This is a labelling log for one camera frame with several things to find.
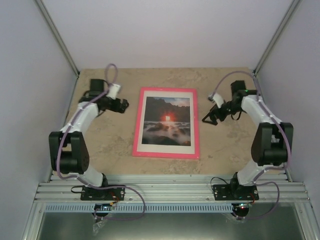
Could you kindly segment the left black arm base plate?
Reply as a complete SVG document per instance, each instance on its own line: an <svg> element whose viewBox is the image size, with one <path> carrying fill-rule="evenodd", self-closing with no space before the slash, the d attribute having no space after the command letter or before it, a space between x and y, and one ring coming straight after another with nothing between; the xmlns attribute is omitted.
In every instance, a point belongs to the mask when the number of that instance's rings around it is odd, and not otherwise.
<svg viewBox="0 0 320 240"><path fill-rule="evenodd" d="M90 187L83 187L80 195L82 201L122 201L125 197L125 189L111 188L107 190L98 190Z"/></svg>

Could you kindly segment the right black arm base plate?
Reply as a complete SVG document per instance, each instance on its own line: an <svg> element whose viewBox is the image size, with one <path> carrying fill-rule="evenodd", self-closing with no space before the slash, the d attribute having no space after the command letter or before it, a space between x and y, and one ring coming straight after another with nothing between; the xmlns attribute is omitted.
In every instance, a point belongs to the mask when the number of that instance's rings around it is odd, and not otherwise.
<svg viewBox="0 0 320 240"><path fill-rule="evenodd" d="M231 186L230 184L214 184L212 191L216 201L253 201L260 199L255 185Z"/></svg>

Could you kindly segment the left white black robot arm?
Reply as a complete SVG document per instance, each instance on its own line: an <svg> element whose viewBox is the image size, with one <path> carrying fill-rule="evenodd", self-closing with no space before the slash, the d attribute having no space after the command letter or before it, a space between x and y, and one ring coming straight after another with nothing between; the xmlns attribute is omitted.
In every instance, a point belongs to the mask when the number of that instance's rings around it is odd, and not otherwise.
<svg viewBox="0 0 320 240"><path fill-rule="evenodd" d="M129 107L126 99L117 98L121 86L103 79L91 79L90 88L80 97L69 122L48 136L51 168L62 180L77 179L92 188L99 200L108 197L110 188L105 174L90 164L85 133L93 120L105 111L123 114Z"/></svg>

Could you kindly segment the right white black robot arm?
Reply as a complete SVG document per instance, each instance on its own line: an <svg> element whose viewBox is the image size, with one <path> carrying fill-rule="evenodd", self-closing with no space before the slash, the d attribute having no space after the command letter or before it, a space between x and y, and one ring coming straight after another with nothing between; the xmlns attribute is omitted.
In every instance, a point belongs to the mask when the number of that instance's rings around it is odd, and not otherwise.
<svg viewBox="0 0 320 240"><path fill-rule="evenodd" d="M232 99L225 101L219 94L211 97L215 104L202 122L216 126L227 116L237 121L246 113L257 129L250 150L251 160L230 182L214 184L211 189L217 201L258 200L257 180L269 170L284 169L289 162L294 127L275 117L257 91L247 89L243 80L234 81L230 87Z"/></svg>

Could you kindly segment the sunset landscape photo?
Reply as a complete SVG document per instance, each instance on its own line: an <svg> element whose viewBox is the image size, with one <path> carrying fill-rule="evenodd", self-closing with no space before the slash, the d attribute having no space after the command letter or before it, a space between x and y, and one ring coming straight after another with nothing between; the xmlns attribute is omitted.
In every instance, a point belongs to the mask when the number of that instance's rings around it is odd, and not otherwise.
<svg viewBox="0 0 320 240"><path fill-rule="evenodd" d="M146 97L141 143L143 145L191 146L190 99Z"/></svg>

